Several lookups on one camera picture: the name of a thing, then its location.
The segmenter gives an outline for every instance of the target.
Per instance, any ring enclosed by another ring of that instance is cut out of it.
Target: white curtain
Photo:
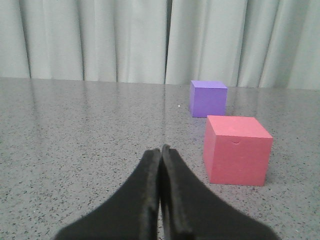
[[[0,77],[320,89],[320,0],[0,0]]]

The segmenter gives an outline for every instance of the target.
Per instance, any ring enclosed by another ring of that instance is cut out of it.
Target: countertop
[[[226,115],[256,117],[274,138],[257,187],[209,183],[206,119],[191,117],[189,89],[0,78],[0,240],[51,239],[164,143],[212,192],[283,240],[319,240],[320,91],[228,88]],[[163,239],[161,224],[159,232]]]

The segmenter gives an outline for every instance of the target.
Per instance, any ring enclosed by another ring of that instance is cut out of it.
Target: pink cube
[[[254,117],[209,115],[203,160],[210,183],[263,186],[272,142]]]

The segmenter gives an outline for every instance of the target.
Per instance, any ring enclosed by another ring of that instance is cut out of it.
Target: cube
[[[189,110],[192,117],[225,115],[228,88],[221,81],[191,81]]]
[[[208,116],[203,160],[210,183],[263,186],[272,142],[254,117]]]

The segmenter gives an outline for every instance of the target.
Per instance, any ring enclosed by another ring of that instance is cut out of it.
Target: cube side face
[[[225,115],[227,93],[227,88],[195,88],[192,116]]]
[[[191,81],[191,84],[190,84],[190,97],[189,97],[189,111],[190,111],[192,116],[193,116],[194,104],[195,104],[195,91],[196,91],[196,88],[195,88],[194,84]]]
[[[215,134],[215,131],[213,130],[210,121],[207,119],[204,134],[203,161],[209,180],[211,179],[212,175],[216,138],[217,136]]]
[[[263,186],[272,138],[217,136],[210,182]]]

